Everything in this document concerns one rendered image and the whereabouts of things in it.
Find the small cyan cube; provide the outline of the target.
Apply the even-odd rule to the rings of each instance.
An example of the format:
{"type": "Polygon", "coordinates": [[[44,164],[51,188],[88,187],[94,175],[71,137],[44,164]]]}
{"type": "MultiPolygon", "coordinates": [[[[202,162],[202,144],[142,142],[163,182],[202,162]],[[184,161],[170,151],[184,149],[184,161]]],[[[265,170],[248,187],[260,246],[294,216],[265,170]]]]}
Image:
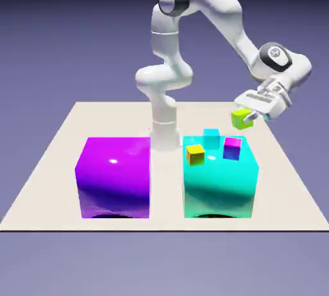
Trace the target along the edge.
{"type": "Polygon", "coordinates": [[[216,128],[203,129],[202,144],[206,150],[220,147],[220,131],[216,128]]]}

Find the small yellow cube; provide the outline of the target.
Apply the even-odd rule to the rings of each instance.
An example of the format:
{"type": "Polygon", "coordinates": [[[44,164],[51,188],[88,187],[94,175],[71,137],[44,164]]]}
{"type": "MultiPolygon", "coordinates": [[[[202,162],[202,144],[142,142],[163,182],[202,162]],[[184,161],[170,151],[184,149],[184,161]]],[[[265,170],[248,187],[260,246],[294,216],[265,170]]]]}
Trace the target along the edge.
{"type": "Polygon", "coordinates": [[[204,163],[205,150],[201,144],[186,146],[186,160],[189,165],[202,165],[204,163]]]}

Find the large cyan box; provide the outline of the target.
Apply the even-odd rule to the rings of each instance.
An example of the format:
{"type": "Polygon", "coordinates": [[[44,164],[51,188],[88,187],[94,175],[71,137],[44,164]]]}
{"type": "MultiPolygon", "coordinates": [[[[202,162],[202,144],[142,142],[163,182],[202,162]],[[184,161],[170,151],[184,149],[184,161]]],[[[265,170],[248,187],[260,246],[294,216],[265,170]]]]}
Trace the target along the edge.
{"type": "Polygon", "coordinates": [[[223,157],[225,135],[217,148],[205,150],[201,165],[190,165],[182,155],[185,218],[252,216],[259,166],[247,138],[237,137],[242,140],[238,160],[223,157]]]}

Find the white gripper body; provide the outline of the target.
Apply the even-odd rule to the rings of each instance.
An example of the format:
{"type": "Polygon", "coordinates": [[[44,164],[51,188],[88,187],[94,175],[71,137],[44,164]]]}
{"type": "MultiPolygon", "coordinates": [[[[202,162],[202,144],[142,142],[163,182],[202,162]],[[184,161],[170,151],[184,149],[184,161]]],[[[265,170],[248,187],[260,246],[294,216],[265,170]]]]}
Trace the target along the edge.
{"type": "Polygon", "coordinates": [[[257,112],[266,120],[279,117],[284,112],[284,100],[274,93],[260,94],[250,89],[234,99],[238,106],[257,112]]]}

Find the small lime green cube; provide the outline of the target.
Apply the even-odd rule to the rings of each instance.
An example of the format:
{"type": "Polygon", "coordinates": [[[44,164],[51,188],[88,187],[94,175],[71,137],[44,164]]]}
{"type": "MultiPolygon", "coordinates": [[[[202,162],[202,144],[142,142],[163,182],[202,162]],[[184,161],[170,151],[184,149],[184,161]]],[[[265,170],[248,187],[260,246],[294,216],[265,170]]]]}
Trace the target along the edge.
{"type": "Polygon", "coordinates": [[[252,127],[253,121],[250,121],[248,123],[244,122],[244,118],[247,117],[251,113],[252,113],[252,111],[250,111],[246,108],[237,109],[236,111],[233,111],[231,113],[232,126],[239,130],[246,129],[248,127],[252,127]]]}

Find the small magenta cube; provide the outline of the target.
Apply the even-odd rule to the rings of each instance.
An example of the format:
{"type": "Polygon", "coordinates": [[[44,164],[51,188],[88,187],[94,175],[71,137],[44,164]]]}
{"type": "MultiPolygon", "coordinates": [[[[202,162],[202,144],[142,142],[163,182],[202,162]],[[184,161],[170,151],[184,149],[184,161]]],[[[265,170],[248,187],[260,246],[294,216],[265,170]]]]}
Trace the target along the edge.
{"type": "Polygon", "coordinates": [[[241,148],[241,138],[226,136],[224,139],[223,158],[238,161],[240,158],[241,148]]]}

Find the large purple box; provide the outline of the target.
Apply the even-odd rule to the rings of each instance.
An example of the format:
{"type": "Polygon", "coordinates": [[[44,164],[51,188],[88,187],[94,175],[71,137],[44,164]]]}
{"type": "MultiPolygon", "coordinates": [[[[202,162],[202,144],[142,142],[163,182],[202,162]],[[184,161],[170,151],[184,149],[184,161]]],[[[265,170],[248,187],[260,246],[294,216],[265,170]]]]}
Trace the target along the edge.
{"type": "Polygon", "coordinates": [[[149,137],[89,137],[75,176],[83,218],[149,217],[149,137]]]}

